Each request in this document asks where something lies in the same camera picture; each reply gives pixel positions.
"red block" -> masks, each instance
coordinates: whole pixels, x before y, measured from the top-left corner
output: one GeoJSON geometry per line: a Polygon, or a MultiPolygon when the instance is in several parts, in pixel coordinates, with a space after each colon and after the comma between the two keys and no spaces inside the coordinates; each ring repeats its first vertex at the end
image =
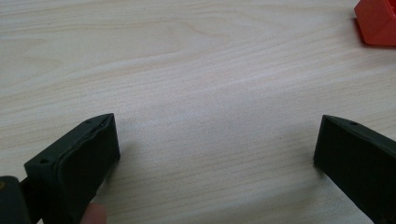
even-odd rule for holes
{"type": "Polygon", "coordinates": [[[361,0],[355,13],[364,42],[396,46],[396,0],[361,0]]]}

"black mechanical part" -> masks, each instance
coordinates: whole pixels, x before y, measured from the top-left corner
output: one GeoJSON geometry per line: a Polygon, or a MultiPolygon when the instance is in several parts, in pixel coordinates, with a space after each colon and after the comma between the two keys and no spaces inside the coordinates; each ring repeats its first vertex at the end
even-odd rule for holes
{"type": "Polygon", "coordinates": [[[14,176],[0,176],[0,223],[31,224],[20,182],[14,176]]]}
{"type": "MultiPolygon", "coordinates": [[[[24,198],[31,223],[78,224],[119,159],[114,115],[87,119],[24,164],[28,176],[13,188],[15,200],[24,198]]],[[[22,207],[1,194],[0,223],[20,223],[3,215],[22,207]]]]}
{"type": "Polygon", "coordinates": [[[325,115],[314,163],[374,223],[396,223],[396,142],[325,115]]]}

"wooden table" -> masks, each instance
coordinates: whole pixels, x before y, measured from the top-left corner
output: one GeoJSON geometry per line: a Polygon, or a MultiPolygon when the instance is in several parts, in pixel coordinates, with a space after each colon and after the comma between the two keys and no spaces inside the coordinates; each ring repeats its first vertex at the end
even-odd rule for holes
{"type": "Polygon", "coordinates": [[[396,139],[357,3],[2,1],[0,175],[113,112],[108,223],[371,223],[312,160],[323,114],[396,139]]]}

